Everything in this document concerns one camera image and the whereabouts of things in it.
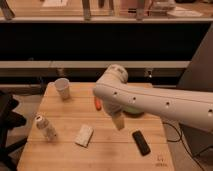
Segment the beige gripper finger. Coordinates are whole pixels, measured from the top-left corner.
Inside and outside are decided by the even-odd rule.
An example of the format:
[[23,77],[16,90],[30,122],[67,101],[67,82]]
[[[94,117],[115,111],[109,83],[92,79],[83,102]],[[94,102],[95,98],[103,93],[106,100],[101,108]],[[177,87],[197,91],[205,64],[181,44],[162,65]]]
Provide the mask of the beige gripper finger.
[[118,130],[121,130],[125,127],[125,121],[124,121],[124,117],[121,113],[115,115],[112,117],[112,121],[115,125],[115,127],[118,129]]

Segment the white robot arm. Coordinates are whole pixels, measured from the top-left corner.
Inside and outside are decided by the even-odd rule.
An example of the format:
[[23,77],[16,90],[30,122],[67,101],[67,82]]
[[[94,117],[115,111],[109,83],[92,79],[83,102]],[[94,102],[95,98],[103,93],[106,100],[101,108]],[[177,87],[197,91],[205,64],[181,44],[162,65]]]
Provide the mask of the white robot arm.
[[128,85],[127,80],[126,69],[112,64],[96,81],[93,93],[109,115],[127,106],[213,134],[212,92],[145,88]]

